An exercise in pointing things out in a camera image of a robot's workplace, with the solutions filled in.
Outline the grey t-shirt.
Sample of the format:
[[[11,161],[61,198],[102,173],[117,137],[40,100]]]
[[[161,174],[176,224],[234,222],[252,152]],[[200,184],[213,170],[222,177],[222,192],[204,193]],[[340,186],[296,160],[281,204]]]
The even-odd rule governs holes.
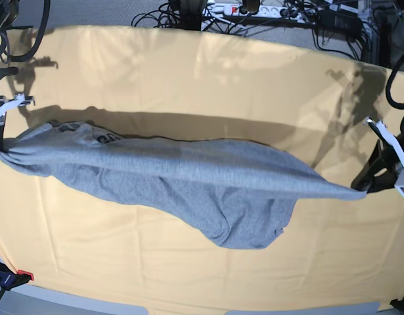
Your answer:
[[[300,199],[365,197],[255,142],[124,137],[86,122],[48,122],[7,138],[0,160],[102,200],[165,211],[229,249],[268,247]]]

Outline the yellow table cloth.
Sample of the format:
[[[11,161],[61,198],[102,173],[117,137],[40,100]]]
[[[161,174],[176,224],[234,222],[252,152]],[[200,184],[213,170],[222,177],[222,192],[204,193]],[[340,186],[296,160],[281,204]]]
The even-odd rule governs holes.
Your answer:
[[[376,136],[403,112],[389,70],[255,39],[180,30],[55,30],[28,72],[36,103],[7,115],[6,137],[49,120],[126,135],[238,138],[284,150],[349,186]],[[139,305],[150,314],[224,314],[378,302],[404,295],[404,199],[301,200],[268,248],[207,240],[157,209],[125,206],[0,162],[0,257],[34,287]]]

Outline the blue red clamp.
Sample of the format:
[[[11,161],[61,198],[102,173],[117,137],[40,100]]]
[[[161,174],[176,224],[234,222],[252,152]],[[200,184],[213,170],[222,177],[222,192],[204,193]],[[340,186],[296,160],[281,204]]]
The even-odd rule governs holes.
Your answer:
[[[0,262],[0,288],[5,291],[34,281],[34,275],[30,272],[17,270],[13,272],[5,264]]]

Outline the black power adapter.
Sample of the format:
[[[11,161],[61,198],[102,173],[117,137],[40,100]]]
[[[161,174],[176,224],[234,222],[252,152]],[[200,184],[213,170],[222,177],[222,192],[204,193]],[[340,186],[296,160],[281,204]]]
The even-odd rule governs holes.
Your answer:
[[[356,32],[362,28],[362,22],[358,17],[333,10],[320,10],[317,25],[324,29],[340,32]]]

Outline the white power strip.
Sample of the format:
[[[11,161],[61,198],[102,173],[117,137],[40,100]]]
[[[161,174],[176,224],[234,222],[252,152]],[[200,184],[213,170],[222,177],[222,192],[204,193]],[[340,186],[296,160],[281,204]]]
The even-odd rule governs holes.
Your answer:
[[[254,13],[246,12],[240,4],[214,3],[207,4],[205,13],[210,13],[214,17],[231,22],[255,24],[264,22],[294,22],[309,23],[307,16],[300,13],[295,7],[276,7],[270,5],[260,5]]]

